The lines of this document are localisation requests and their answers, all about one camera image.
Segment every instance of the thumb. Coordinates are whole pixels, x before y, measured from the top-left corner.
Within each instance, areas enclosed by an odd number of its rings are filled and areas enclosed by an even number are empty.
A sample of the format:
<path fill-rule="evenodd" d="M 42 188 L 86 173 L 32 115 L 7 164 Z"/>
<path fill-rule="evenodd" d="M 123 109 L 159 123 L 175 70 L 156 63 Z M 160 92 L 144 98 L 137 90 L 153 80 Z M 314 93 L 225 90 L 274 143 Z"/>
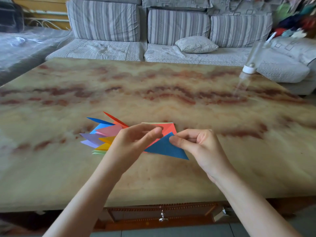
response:
<path fill-rule="evenodd" d="M 195 151 L 197 144 L 192 143 L 186 139 L 180 138 L 179 136 L 173 135 L 169 138 L 171 144 L 181 149 L 187 150 L 191 154 Z"/>
<path fill-rule="evenodd" d="M 156 127 L 144 135 L 144 137 L 138 141 L 138 144 L 140 145 L 140 148 L 146 149 L 153 141 L 162 137 L 162 129 L 160 127 Z"/>

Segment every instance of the left hand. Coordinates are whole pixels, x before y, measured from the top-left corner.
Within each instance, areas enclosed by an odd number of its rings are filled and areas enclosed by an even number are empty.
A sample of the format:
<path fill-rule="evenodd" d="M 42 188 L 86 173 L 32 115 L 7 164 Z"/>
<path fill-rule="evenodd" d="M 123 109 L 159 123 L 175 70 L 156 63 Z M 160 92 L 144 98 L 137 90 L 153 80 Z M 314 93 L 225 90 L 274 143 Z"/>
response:
<path fill-rule="evenodd" d="M 138 124 L 122 129 L 105 154 L 101 165 L 121 176 L 154 140 L 162 138 L 162 127 Z"/>

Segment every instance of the forearm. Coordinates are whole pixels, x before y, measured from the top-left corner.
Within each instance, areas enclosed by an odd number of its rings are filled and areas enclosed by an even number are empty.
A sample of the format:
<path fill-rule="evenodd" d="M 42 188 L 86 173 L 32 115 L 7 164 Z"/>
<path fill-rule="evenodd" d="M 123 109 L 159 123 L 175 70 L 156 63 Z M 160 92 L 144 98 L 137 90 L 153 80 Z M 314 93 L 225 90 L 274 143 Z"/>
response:
<path fill-rule="evenodd" d="M 119 177 L 99 165 L 44 237 L 90 236 L 104 204 Z"/>
<path fill-rule="evenodd" d="M 215 179 L 215 184 L 223 192 L 250 236 L 300 236 L 236 171 Z"/>

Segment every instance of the white pillow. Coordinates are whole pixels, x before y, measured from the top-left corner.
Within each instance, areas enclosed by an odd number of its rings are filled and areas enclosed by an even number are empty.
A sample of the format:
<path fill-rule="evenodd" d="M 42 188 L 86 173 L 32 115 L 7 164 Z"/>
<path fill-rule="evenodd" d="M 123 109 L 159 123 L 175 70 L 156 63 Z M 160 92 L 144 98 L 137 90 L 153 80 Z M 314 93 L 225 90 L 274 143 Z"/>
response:
<path fill-rule="evenodd" d="M 185 37 L 176 41 L 176 45 L 185 53 L 207 53 L 218 49 L 218 45 L 206 37 Z"/>

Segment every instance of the hand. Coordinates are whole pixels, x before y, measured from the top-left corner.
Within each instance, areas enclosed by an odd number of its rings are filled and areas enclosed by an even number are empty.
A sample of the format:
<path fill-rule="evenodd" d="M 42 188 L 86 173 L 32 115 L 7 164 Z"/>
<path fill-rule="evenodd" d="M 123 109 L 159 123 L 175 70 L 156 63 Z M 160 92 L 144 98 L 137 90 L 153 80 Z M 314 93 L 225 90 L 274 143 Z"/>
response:
<path fill-rule="evenodd" d="M 170 143 L 189 151 L 211 181 L 234 170 L 212 130 L 187 129 L 170 137 Z"/>
<path fill-rule="evenodd" d="M 132 166 L 148 145 L 162 137 L 162 127 L 154 125 L 138 124 L 122 129 L 114 139 L 101 164 L 121 176 Z"/>

